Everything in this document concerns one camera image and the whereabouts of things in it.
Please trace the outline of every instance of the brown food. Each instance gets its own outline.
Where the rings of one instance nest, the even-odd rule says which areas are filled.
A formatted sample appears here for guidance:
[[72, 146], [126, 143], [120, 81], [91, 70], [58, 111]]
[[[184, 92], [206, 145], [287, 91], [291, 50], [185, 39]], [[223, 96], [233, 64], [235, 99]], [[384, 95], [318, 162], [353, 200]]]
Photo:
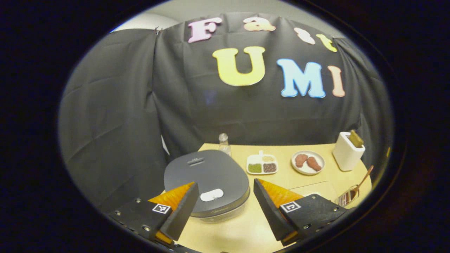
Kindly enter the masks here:
[[322, 167], [317, 163], [315, 158], [312, 156], [306, 160], [306, 163], [308, 164], [309, 167], [311, 167], [313, 170], [317, 172], [322, 169]]
[[264, 172], [270, 173], [270, 172], [275, 172], [276, 170], [277, 170], [277, 167], [276, 167], [275, 163], [265, 163], [264, 164]]
[[305, 154], [300, 154], [297, 157], [295, 157], [295, 166], [297, 167], [303, 167], [303, 163], [308, 159], [308, 156]]

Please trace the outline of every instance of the yellow letter u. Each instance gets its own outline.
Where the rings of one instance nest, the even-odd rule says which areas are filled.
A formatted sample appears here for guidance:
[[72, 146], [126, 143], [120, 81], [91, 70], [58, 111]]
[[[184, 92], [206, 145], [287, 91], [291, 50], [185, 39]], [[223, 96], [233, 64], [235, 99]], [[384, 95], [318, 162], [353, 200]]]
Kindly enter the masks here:
[[244, 48], [244, 53], [250, 55], [252, 71], [242, 74], [236, 68], [236, 58], [238, 50], [236, 48], [224, 48], [214, 51], [212, 56], [217, 59], [217, 69], [220, 79], [231, 86], [247, 86], [255, 84], [264, 77], [266, 68], [262, 53], [266, 49], [260, 46], [249, 46]]

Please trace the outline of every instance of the rice cooker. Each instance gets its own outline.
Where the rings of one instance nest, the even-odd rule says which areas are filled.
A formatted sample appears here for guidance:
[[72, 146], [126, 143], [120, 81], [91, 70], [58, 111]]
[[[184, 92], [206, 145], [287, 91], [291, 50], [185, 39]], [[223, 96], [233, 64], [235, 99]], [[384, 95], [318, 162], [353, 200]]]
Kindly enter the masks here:
[[170, 191], [197, 182], [200, 195], [191, 213], [205, 222], [219, 222], [242, 213], [250, 195], [245, 171], [227, 154], [204, 150], [180, 156], [164, 172], [164, 186]]

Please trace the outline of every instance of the black fabric backdrop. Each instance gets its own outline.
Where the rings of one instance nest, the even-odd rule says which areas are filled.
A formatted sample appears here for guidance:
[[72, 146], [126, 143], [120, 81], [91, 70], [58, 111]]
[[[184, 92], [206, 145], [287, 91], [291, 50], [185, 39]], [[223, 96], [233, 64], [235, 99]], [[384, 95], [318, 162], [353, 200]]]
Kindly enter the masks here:
[[[212, 38], [187, 42], [190, 22], [214, 17], [223, 22]], [[266, 18], [276, 29], [249, 32], [242, 22], [248, 17]], [[294, 27], [307, 30], [316, 44], [300, 40]], [[255, 13], [200, 17], [158, 34], [108, 34], [74, 69], [61, 102], [59, 138], [74, 182], [95, 207], [109, 212], [133, 197], [160, 194], [167, 162], [218, 142], [222, 132], [232, 144], [306, 145], [334, 143], [339, 132], [356, 129], [366, 146], [363, 162], [380, 168], [394, 137], [385, 84], [349, 40], [333, 38], [334, 53], [315, 34], [323, 33]], [[265, 48], [264, 78], [252, 86], [225, 84], [212, 53], [237, 48], [237, 69], [246, 73], [252, 67], [243, 52], [247, 46]], [[319, 63], [326, 96], [282, 97], [281, 58], [303, 71], [307, 62]], [[329, 65], [342, 70], [344, 97], [332, 94]]]

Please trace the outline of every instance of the green food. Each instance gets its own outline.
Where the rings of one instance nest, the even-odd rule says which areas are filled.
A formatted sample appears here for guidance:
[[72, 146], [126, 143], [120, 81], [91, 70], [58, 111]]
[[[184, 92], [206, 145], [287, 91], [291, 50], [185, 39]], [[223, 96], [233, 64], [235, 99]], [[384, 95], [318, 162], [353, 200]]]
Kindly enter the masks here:
[[251, 173], [261, 173], [262, 166], [259, 163], [257, 163], [257, 164], [249, 164], [248, 165], [248, 171], [251, 172]]

